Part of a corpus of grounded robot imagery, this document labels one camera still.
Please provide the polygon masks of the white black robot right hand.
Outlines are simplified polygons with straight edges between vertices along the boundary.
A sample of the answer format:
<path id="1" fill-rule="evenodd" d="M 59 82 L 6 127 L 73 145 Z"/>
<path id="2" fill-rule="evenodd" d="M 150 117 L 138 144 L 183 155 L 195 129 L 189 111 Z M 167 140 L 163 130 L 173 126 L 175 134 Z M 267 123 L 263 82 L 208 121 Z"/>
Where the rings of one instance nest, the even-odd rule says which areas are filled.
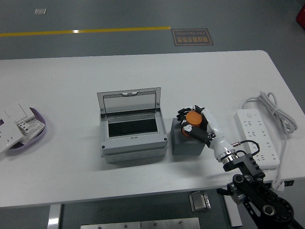
<path id="1" fill-rule="evenodd" d="M 193 105 L 178 111 L 177 120 L 181 125 L 181 132 L 187 137 L 193 137 L 204 142 L 214 151 L 218 162 L 224 162 L 236 157 L 236 150 L 225 139 L 223 131 L 207 108 Z"/>

